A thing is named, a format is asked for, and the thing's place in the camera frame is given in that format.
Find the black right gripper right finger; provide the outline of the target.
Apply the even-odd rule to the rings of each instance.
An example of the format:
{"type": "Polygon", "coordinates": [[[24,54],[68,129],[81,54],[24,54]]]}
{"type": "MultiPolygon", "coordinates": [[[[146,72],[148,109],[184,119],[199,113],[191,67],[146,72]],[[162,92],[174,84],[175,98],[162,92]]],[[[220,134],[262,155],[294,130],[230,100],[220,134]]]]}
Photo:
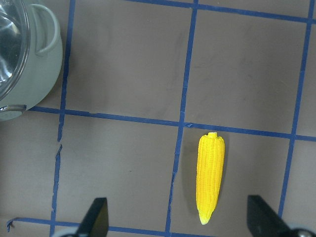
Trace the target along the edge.
{"type": "Polygon", "coordinates": [[[289,237],[291,232],[259,195],[247,197],[247,227],[253,237],[289,237]]]}

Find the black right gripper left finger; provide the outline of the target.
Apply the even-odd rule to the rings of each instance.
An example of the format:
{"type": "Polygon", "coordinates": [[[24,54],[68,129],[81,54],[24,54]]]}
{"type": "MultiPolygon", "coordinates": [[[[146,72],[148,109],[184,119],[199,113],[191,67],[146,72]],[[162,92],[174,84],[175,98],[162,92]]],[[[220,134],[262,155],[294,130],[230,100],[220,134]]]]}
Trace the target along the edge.
{"type": "Polygon", "coordinates": [[[95,198],[77,229],[77,235],[106,235],[109,230],[106,197],[95,198]]]}

